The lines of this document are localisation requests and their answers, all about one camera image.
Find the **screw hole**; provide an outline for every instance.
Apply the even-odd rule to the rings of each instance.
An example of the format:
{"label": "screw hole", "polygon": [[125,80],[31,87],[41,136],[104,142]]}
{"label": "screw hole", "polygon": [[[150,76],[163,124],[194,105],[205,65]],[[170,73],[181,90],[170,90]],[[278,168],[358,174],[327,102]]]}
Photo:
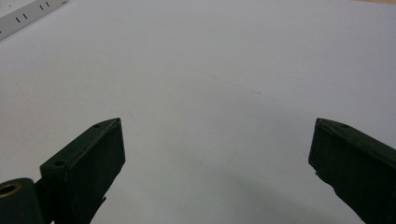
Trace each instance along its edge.
{"label": "screw hole", "polygon": [[55,166],[63,166],[63,165],[65,165],[66,164],[66,161],[65,160],[61,160],[61,161],[56,161],[55,162]]}
{"label": "screw hole", "polygon": [[15,192],[17,192],[21,188],[21,185],[18,183],[8,184],[3,187],[0,187],[0,198],[7,197]]}

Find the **white table surface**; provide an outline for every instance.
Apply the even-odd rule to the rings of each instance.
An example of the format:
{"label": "white table surface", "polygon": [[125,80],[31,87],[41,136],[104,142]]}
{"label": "white table surface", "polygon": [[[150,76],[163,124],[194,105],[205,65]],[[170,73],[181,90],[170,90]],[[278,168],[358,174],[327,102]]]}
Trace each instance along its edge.
{"label": "white table surface", "polygon": [[362,223],[308,164],[316,118],[396,147],[396,6],[70,0],[0,41],[0,182],[120,117],[94,224]]}

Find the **white surface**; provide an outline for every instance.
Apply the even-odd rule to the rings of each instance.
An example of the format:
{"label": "white surface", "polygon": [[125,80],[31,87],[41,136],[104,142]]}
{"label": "white surface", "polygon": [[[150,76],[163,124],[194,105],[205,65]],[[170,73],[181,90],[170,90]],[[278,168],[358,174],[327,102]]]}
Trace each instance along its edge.
{"label": "white surface", "polygon": [[0,0],[0,40],[49,14],[67,0]]}
{"label": "white surface", "polygon": [[0,42],[0,182],[121,117],[92,223],[362,223],[307,158],[317,117],[396,147],[396,7],[73,0]]}

